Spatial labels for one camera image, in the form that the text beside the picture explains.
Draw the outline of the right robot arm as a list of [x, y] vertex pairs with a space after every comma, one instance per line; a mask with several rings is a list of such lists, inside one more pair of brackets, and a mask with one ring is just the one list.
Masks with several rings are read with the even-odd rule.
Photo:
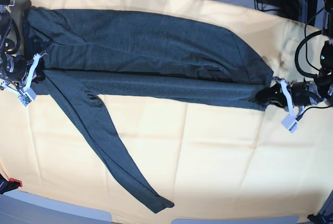
[[36, 53], [32, 59], [26, 59], [19, 53], [19, 28], [8, 10], [15, 3], [16, 0], [1, 0], [1, 90], [16, 94], [20, 103], [26, 107], [36, 98], [31, 84], [41, 77], [38, 68], [46, 52]]

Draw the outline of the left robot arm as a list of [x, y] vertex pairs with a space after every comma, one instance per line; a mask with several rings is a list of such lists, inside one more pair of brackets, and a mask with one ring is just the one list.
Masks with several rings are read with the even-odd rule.
[[[255, 96], [255, 99], [264, 105], [275, 105], [288, 112], [281, 124], [290, 133], [296, 131], [298, 122], [308, 110], [332, 108], [332, 0], [324, 0], [324, 7], [320, 11], [324, 11], [323, 28], [309, 35], [305, 34], [294, 54], [294, 64], [298, 73], [312, 80], [288, 82], [273, 77], [275, 84], [259, 91]], [[319, 35], [328, 37], [320, 53], [321, 68], [317, 74], [308, 73], [300, 67], [300, 50], [307, 46], [310, 39]]]

